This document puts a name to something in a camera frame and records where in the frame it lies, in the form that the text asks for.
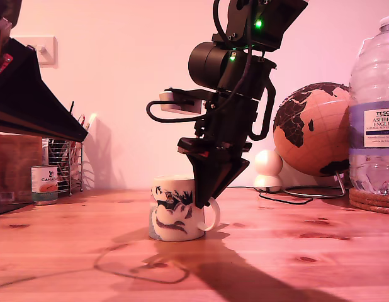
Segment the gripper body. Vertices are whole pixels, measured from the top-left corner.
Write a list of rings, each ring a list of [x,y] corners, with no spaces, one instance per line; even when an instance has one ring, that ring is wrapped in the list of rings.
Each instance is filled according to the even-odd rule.
[[[195,138],[181,138],[178,152],[209,157],[219,152],[227,157],[240,157],[249,151],[253,141],[262,140],[262,134],[252,132],[257,118],[258,101],[236,94],[228,101],[228,93],[185,91],[184,100],[206,101],[206,115],[195,123]]]

